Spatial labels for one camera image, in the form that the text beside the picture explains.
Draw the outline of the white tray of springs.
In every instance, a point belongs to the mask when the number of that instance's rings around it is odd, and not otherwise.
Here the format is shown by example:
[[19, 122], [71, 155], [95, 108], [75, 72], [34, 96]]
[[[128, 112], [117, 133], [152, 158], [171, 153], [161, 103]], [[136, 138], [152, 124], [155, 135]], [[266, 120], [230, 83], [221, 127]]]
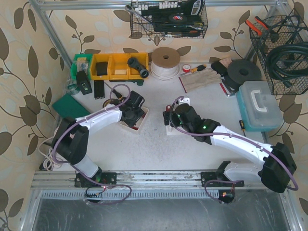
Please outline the white tray of springs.
[[146, 107], [141, 108], [144, 111], [144, 115], [136, 122], [133, 127], [129, 127], [125, 122], [120, 122], [120, 127], [126, 131], [129, 131], [134, 134], [140, 134], [141, 129], [144, 127], [145, 122], [148, 119], [149, 109]]

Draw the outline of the white peg base plate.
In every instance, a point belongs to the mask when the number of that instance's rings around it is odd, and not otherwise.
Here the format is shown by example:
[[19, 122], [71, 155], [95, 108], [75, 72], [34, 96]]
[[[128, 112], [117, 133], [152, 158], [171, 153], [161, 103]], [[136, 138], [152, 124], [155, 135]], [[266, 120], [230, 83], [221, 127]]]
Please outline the white peg base plate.
[[166, 134], [167, 135], [183, 135], [183, 133], [177, 131], [172, 125], [171, 123], [169, 123], [168, 126], [165, 126], [166, 127]]

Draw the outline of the beige work glove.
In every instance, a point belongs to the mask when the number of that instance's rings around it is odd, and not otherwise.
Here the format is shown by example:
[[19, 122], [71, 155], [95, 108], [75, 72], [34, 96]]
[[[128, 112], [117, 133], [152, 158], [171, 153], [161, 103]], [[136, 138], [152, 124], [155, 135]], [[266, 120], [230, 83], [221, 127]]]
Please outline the beige work glove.
[[179, 77], [179, 79], [186, 93], [210, 84], [220, 84], [222, 82], [221, 75], [212, 68], [206, 68], [193, 74], [184, 75]]

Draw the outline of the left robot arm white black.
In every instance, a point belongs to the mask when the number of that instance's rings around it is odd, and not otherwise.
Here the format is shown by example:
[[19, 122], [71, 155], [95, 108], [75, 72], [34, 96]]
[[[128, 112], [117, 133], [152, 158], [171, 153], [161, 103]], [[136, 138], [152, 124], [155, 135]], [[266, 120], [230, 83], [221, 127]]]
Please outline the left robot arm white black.
[[128, 97], [110, 99], [102, 110], [96, 113], [77, 119], [64, 118], [51, 143], [53, 159], [59, 155], [82, 176], [99, 182], [102, 170], [87, 155], [89, 136], [118, 122], [124, 122], [130, 128], [134, 127], [145, 115], [141, 108], [143, 103], [144, 98], [131, 91]]

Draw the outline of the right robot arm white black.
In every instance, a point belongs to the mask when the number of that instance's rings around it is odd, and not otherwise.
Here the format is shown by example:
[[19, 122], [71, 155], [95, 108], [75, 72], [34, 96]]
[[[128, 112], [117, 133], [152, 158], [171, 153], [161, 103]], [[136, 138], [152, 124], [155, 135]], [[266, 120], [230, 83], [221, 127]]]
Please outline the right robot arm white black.
[[188, 103], [167, 106], [163, 117], [164, 123], [177, 131], [199, 142], [235, 152], [250, 161], [244, 165], [227, 162], [222, 175], [229, 181], [260, 181], [276, 193], [286, 189], [298, 190], [293, 177], [297, 166], [283, 143], [271, 145], [237, 134], [215, 120], [201, 118]]

